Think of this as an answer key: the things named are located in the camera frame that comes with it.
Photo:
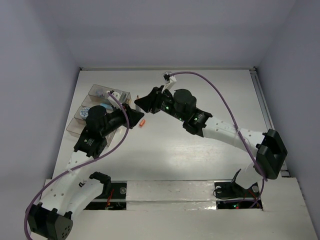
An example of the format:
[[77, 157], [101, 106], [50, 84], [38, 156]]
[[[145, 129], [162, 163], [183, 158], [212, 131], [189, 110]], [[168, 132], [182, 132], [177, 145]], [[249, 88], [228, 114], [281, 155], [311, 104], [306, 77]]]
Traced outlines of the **blue highlighter marker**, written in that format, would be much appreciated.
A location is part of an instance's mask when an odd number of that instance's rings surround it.
[[105, 109], [108, 109], [108, 110], [112, 110], [113, 109], [113, 107], [111, 105], [106, 104], [106, 103], [100, 103], [99, 105], [104, 107]]

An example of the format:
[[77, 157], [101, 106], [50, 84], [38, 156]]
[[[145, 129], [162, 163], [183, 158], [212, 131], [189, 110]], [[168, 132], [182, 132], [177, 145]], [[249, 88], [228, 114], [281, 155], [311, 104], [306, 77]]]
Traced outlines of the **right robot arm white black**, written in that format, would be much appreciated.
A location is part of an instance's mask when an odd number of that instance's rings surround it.
[[248, 152], [254, 160], [240, 169], [230, 183], [235, 196], [242, 196], [256, 182], [278, 178], [288, 151], [278, 131], [258, 132], [237, 128], [196, 106], [197, 99], [187, 89], [171, 93], [168, 89], [154, 87], [152, 91], [134, 102], [146, 113], [160, 111], [182, 121], [190, 134], [214, 139]]

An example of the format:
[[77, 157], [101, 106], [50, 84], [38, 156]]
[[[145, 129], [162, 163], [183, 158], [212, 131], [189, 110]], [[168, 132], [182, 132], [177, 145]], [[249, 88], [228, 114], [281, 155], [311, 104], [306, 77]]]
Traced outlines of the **clear grey highlighter marker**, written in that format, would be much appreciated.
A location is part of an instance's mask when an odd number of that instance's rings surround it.
[[138, 105], [135, 105], [135, 110], [141, 112], [141, 108]]

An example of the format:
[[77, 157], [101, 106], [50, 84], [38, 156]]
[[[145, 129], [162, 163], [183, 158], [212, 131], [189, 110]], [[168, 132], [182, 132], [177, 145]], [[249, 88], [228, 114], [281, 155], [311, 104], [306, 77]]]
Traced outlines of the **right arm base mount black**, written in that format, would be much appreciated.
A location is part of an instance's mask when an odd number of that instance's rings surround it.
[[218, 210], [263, 209], [261, 192], [258, 183], [244, 189], [236, 184], [240, 169], [231, 181], [218, 181], [214, 183], [212, 195], [216, 198]]

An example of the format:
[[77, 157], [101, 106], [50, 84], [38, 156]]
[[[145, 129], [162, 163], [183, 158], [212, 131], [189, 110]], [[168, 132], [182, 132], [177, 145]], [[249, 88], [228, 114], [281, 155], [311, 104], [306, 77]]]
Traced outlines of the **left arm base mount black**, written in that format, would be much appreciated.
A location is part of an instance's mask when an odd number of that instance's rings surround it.
[[127, 209], [127, 182], [112, 182], [109, 193], [103, 192], [85, 210], [121, 211]]

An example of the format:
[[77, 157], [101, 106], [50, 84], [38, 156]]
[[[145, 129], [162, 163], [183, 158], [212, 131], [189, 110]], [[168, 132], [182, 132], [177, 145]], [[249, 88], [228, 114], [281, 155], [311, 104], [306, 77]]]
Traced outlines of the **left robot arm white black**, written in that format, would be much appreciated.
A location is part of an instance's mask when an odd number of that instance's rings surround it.
[[48, 240], [65, 240], [70, 234], [76, 216], [96, 197], [104, 198], [112, 193], [110, 176], [92, 172], [89, 168], [104, 157], [107, 136], [120, 127], [135, 127], [144, 113], [121, 104], [108, 113], [100, 105], [89, 108], [74, 152], [60, 175], [53, 178], [32, 200], [24, 217], [24, 233], [38, 234]]

